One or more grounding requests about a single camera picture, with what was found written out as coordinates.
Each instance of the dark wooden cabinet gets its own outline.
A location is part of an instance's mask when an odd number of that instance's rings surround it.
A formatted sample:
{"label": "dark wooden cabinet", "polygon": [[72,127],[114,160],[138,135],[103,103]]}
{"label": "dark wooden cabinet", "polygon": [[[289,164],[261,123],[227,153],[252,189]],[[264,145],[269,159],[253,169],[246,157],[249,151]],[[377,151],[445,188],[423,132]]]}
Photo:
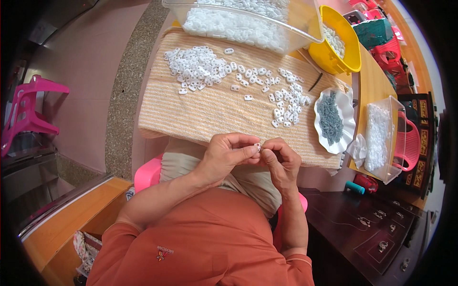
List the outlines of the dark wooden cabinet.
{"label": "dark wooden cabinet", "polygon": [[402,285],[427,242],[426,213],[376,194],[301,189],[317,285]]}

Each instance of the striped towel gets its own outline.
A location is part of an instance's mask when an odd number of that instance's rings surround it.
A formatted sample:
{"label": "striped towel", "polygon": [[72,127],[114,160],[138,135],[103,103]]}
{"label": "striped towel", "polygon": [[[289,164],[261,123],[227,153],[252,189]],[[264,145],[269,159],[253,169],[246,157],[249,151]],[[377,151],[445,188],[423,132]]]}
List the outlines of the striped towel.
{"label": "striped towel", "polygon": [[[272,71],[273,77],[279,76],[281,83],[272,85],[270,91],[262,93],[261,86],[250,84],[240,86],[235,79],[235,72],[223,78],[221,84],[205,87],[203,90],[179,95],[181,83],[170,74],[164,52],[175,48],[188,49],[193,46],[206,45],[213,50],[217,58],[234,61],[245,68],[265,67]],[[225,55],[226,48],[235,52]],[[300,122],[290,128],[274,128],[274,103],[269,102],[268,94],[284,88],[289,90],[288,82],[277,72],[278,67],[292,71],[301,76],[305,82],[304,95],[308,95],[312,104],[304,106],[299,114]],[[253,46],[223,41],[220,39],[190,36],[181,28],[169,28],[162,35],[162,42],[156,53],[151,69],[142,108],[138,118],[138,128],[145,138],[156,138],[165,135],[186,139],[199,144],[207,144],[214,134],[241,132],[255,135],[261,143],[267,139],[282,137],[302,157],[304,167],[341,168],[342,154],[331,154],[318,142],[315,130],[313,111],[314,102],[320,92],[328,87],[338,87],[344,91],[344,83],[335,77],[324,74],[317,86],[308,90],[318,78],[317,72],[306,62],[281,56]],[[231,85],[240,86],[239,92],[231,91]],[[253,101],[245,101],[244,95],[251,94]]]}

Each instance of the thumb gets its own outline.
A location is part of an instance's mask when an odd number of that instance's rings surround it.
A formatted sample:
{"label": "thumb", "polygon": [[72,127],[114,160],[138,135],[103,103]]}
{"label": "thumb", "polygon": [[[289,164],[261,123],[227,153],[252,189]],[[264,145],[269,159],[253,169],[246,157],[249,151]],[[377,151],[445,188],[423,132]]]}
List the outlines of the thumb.
{"label": "thumb", "polygon": [[270,149],[264,149],[261,153],[264,162],[269,167],[271,173],[278,172],[280,168],[283,168],[282,164],[277,159],[277,156]]}
{"label": "thumb", "polygon": [[239,164],[243,160],[251,158],[253,155],[257,153],[257,150],[258,150],[257,146],[247,146],[247,147],[243,147],[238,150],[235,150],[232,155],[234,159],[234,163]]}

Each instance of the orange shirt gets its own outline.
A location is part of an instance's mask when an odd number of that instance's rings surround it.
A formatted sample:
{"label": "orange shirt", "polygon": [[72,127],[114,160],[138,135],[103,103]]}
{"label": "orange shirt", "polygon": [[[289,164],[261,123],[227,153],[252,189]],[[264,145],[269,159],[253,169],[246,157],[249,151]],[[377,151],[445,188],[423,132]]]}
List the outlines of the orange shirt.
{"label": "orange shirt", "polygon": [[285,258],[259,206],[212,188],[140,233],[115,223],[102,236],[87,285],[314,285],[311,260]]}

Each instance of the white plate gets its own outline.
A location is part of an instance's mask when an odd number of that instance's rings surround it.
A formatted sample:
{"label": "white plate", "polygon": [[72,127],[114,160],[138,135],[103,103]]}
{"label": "white plate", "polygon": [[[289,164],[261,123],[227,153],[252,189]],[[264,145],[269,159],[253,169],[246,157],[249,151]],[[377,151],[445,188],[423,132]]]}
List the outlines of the white plate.
{"label": "white plate", "polygon": [[[318,114],[317,105],[323,100],[323,96],[330,96],[331,91],[336,92],[336,105],[337,110],[339,111],[339,117],[342,119],[343,123],[343,136],[340,138],[339,142],[335,142],[331,146],[329,145],[326,138],[323,137],[323,131],[320,127],[320,115]],[[347,150],[348,144],[353,141],[354,130],[356,128],[356,123],[353,118],[354,109],[352,106],[352,102],[350,101],[349,97],[340,91],[338,88],[328,88],[321,92],[320,97],[315,101],[315,129],[318,132],[320,144],[332,154],[338,154]]]}

